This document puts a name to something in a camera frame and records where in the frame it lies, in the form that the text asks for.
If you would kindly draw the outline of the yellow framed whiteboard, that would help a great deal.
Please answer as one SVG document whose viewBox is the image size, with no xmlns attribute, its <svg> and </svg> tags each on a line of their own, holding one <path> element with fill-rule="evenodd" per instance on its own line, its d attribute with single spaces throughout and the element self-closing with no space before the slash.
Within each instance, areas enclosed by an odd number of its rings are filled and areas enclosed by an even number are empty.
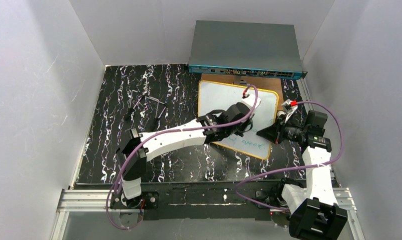
<svg viewBox="0 0 402 240">
<path fill-rule="evenodd" d="M 242 100 L 245 88 L 227 83 L 202 80 L 198 91 L 198 116 L 211 110 L 227 110 L 231 105 Z M 216 142 L 217 145 L 266 160 L 270 156 L 272 143 L 257 135 L 257 132 L 274 123 L 278 94 L 271 90 L 258 89 L 259 101 L 252 118 L 253 126 L 243 137 L 235 134 Z"/>
</svg>

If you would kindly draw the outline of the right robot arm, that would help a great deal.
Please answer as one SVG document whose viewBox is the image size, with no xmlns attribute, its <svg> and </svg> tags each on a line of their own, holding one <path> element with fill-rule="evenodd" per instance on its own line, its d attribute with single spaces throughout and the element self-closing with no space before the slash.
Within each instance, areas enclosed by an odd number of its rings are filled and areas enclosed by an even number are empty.
<svg viewBox="0 0 402 240">
<path fill-rule="evenodd" d="M 277 199 L 286 203 L 291 214 L 289 233 L 301 240 L 336 240 L 347 220 L 347 210 L 339 207 L 326 164 L 331 158 L 331 141 L 324 136 L 325 113 L 311 110 L 303 126 L 289 123 L 289 111 L 279 111 L 275 122 L 257 135 L 279 144 L 284 140 L 296 142 L 302 148 L 306 169 L 306 186 L 284 178 Z"/>
</svg>

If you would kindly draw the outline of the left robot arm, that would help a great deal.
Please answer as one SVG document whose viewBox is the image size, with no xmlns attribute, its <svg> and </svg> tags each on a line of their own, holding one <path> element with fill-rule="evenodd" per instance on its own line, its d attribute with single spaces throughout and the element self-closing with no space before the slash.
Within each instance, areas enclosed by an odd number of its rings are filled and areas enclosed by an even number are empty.
<svg viewBox="0 0 402 240">
<path fill-rule="evenodd" d="M 113 191 L 128 200 L 141 195 L 141 178 L 154 158 L 188 146 L 219 142 L 230 135 L 243 136 L 260 101 L 244 99 L 227 110 L 212 110 L 184 125 L 157 132 L 128 129 L 116 151 L 121 165 Z"/>
</svg>

